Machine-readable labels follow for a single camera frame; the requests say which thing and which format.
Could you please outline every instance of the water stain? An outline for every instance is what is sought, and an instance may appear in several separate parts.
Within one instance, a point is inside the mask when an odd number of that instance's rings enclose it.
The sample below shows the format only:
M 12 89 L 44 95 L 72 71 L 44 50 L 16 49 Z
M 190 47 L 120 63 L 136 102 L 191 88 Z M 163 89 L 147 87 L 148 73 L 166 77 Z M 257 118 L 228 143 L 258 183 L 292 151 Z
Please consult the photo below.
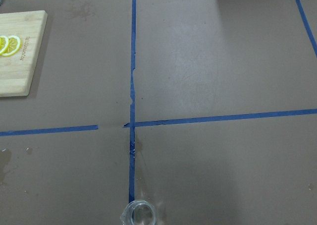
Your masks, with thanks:
M 28 154 L 28 155 L 31 155 L 31 154 L 32 154 L 32 151 L 33 151 L 32 148 L 28 147 L 28 148 L 26 148 L 25 150 L 26 150 L 26 154 Z
M 0 151 L 0 183 L 1 185 L 4 184 L 3 181 L 5 178 L 5 175 L 8 173 L 8 172 L 4 172 L 4 168 L 6 165 L 9 164 L 11 160 L 11 156 L 12 156 L 12 153 L 8 149 L 4 149 Z
M 308 185 L 308 189 L 309 189 L 310 191 L 313 191 L 314 188 L 315 188 L 315 186 L 314 186 L 313 183 L 310 183 L 310 184 Z
M 71 7 L 66 10 L 69 18 L 82 18 L 87 21 L 90 16 L 95 16 L 96 8 L 91 2 L 85 0 L 71 0 Z

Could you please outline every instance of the cutting board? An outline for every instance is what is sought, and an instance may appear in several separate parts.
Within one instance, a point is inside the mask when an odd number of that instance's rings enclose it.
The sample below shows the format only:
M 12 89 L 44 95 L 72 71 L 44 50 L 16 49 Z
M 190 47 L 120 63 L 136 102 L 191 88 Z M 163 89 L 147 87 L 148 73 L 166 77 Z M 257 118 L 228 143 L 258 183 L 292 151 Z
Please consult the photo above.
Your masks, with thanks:
M 0 97 L 29 94 L 46 19 L 44 10 L 0 14 L 0 35 L 22 42 L 14 55 L 0 56 Z

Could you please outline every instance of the blue tape strip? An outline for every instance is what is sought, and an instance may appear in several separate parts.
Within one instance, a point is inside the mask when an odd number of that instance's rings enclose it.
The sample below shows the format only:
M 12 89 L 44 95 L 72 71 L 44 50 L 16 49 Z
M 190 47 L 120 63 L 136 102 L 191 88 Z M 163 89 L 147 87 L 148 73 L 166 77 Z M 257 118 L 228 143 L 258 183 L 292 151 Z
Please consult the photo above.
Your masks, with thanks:
M 131 77 L 130 77 L 130 166 L 129 166 L 129 203 L 134 200 L 134 175 L 135 175 L 135 91 L 133 71 L 135 69 L 136 53 L 136 1 L 132 0 L 132 25 L 131 25 Z
M 309 23 L 308 23 L 308 20 L 306 18 L 306 15 L 305 15 L 305 12 L 304 12 L 304 9 L 302 7 L 302 3 L 300 0 L 295 0 L 296 1 L 296 4 L 297 4 L 297 7 L 298 7 L 298 10 L 299 10 L 299 13 L 301 14 L 301 17 L 302 17 L 302 20 L 303 20 L 303 23 L 304 23 L 304 26 L 306 28 L 306 32 L 308 34 L 308 37 L 312 43 L 312 46 L 313 46 L 313 49 L 315 51 L 315 55 L 317 57 L 317 44 L 316 44 L 316 41 L 315 41 L 315 38 L 314 38 L 314 35 L 312 33 L 312 30 L 309 26 Z
M 241 119 L 253 119 L 253 118 L 266 118 L 266 117 L 284 117 L 284 116 L 296 116 L 306 114 L 317 114 L 317 109 L 310 110 L 292 110 L 292 111 L 277 111 L 277 112 L 259 112 L 248 114 L 235 114 L 224 116 L 211 116 L 211 117 L 194 117 L 194 118 L 182 118 L 182 119 L 169 119 L 159 121 L 145 121 L 136 122 L 135 127 L 157 126 L 157 125 L 170 125 L 170 124 L 184 124 L 184 123 L 196 123 L 196 122 L 215 122 L 215 121 L 229 121 L 229 120 L 241 120 Z M 130 127 L 131 124 L 126 124 L 124 127 Z
M 89 125 L 89 126 L 78 126 L 78 127 L 56 127 L 56 128 L 33 129 L 33 130 L 7 131 L 7 132 L 0 132 L 0 137 L 29 135 L 29 134 L 43 134 L 43 133 L 89 131 L 89 130 L 97 130 L 97 129 L 98 129 L 98 125 Z

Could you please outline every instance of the gray table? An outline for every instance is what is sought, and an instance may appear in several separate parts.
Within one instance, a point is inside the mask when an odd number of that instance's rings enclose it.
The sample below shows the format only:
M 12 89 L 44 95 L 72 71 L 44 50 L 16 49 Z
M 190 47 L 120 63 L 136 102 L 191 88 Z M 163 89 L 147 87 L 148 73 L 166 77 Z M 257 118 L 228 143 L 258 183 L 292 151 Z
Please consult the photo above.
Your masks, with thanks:
M 317 34 L 314 0 L 302 0 Z M 4 0 L 44 9 L 30 95 L 0 99 L 0 224 L 120 224 L 128 202 L 131 0 Z M 136 120 L 317 108 L 295 0 L 137 0 Z M 317 115 L 136 128 L 136 199 L 159 225 L 314 225 Z

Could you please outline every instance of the lemon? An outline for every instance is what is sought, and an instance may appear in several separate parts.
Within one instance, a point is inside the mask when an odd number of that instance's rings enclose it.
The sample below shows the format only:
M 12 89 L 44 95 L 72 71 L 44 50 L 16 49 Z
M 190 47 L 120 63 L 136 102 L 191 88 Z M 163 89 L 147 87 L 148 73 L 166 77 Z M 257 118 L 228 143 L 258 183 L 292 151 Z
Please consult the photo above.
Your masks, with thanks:
M 8 48 L 2 53 L 2 56 L 11 56 L 15 54 L 21 47 L 21 39 L 17 36 L 8 36 L 9 38 L 9 46 Z
M 0 36 L 0 55 L 4 53 L 9 47 L 9 38 L 7 36 Z

